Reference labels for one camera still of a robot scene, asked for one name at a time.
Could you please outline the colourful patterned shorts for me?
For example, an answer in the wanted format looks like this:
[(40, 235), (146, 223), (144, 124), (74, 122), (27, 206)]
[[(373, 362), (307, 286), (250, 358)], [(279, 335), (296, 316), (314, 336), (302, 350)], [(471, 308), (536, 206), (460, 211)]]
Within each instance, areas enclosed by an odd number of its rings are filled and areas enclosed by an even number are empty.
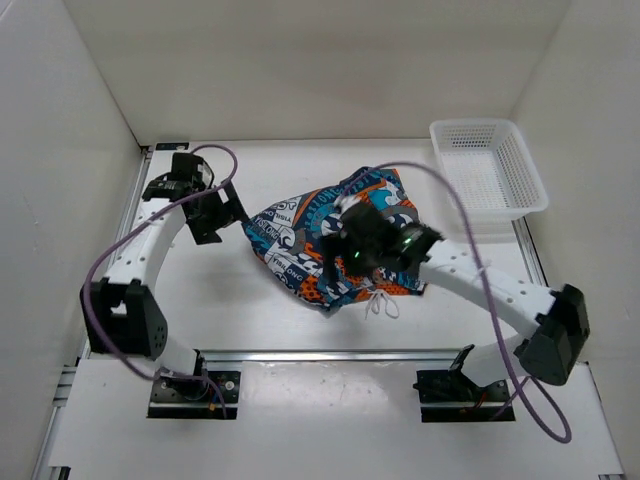
[(419, 219), (397, 170), (366, 174), (367, 169), (359, 168), (336, 185), (280, 200), (242, 224), (254, 254), (276, 279), (298, 299), (323, 312), (365, 302), (367, 313), (377, 313), (381, 299), (421, 296), (427, 286), (416, 273), (395, 273), (382, 267), (370, 276), (348, 275), (341, 258), (336, 259), (335, 284), (329, 284), (323, 275), (321, 238), (342, 227), (334, 203), (343, 192), (373, 206), (397, 227)]

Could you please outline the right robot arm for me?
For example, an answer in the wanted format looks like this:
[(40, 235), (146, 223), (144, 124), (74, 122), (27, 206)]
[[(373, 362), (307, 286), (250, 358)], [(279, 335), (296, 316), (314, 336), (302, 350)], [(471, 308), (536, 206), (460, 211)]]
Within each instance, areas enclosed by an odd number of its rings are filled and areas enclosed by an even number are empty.
[(514, 329), (506, 340), (458, 353), (448, 369), (455, 396), (470, 400), (510, 372), (552, 386), (567, 383), (590, 335), (581, 290), (570, 284), (553, 290), (477, 266), (469, 248), (420, 222), (399, 227), (354, 196), (339, 198), (334, 208), (339, 229), (320, 241), (329, 283), (338, 281), (340, 268), (349, 276), (408, 274), (495, 311)]

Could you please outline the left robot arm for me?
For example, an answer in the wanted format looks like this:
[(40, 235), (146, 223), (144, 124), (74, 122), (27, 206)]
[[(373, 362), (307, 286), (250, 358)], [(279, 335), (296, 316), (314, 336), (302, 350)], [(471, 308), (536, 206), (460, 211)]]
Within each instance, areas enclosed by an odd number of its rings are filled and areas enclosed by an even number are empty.
[(92, 352), (115, 356), (145, 380), (175, 379), (188, 400), (205, 396), (210, 377), (203, 356), (169, 334), (155, 286), (182, 229), (206, 245), (247, 219), (230, 177), (217, 182), (197, 150), (174, 152), (170, 170), (143, 191), (136, 225), (95, 261), (80, 289)]

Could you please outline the white plastic basket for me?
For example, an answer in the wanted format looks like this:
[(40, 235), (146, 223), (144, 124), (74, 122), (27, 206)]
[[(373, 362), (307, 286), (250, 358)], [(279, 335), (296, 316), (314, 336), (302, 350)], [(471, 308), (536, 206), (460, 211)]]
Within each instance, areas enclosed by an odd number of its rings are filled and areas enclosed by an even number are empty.
[(518, 127), (507, 119), (471, 118), (429, 127), (436, 164), (480, 235), (548, 208), (549, 198)]

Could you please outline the aluminium front rail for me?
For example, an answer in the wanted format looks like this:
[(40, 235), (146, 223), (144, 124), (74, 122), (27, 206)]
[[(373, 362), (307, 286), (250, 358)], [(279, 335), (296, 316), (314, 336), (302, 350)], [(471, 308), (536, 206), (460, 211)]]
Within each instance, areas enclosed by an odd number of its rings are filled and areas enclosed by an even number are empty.
[(459, 349), (402, 350), (203, 350), (208, 362), (444, 362)]

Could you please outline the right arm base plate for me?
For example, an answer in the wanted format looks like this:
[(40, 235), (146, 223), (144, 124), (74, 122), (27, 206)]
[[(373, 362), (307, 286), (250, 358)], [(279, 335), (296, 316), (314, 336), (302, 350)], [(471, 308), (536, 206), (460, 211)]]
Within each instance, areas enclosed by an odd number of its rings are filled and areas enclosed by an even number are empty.
[(485, 387), (456, 378), (448, 370), (418, 370), (413, 388), (418, 393), (423, 423), (514, 422), (505, 380)]

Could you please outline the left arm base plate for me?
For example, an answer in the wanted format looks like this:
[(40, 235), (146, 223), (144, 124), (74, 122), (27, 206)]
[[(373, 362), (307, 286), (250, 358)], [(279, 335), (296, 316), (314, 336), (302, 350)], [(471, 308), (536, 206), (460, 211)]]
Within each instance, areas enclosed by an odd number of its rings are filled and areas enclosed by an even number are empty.
[(235, 420), (241, 387), (241, 371), (206, 367), (210, 383), (172, 378), (163, 374), (153, 383), (147, 408), (150, 419)]

